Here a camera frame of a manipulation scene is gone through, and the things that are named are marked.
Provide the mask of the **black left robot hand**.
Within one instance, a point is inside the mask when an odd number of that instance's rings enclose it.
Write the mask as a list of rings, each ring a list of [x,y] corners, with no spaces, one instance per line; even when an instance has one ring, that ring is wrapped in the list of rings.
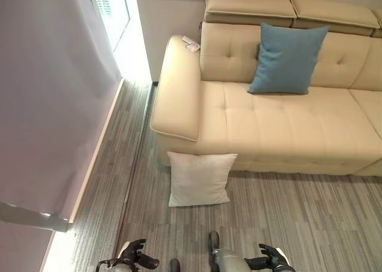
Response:
[[[152,258],[142,252],[146,239],[138,239],[132,242],[125,242],[123,245],[119,257],[139,266],[154,270],[159,266],[159,260]]]

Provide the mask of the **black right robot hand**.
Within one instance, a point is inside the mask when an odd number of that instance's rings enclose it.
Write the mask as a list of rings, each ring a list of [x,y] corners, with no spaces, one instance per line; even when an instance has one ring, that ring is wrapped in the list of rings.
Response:
[[[289,267],[289,263],[276,248],[260,243],[258,247],[261,249],[263,257],[245,258],[245,262],[251,270],[271,269],[279,270],[279,267]]]

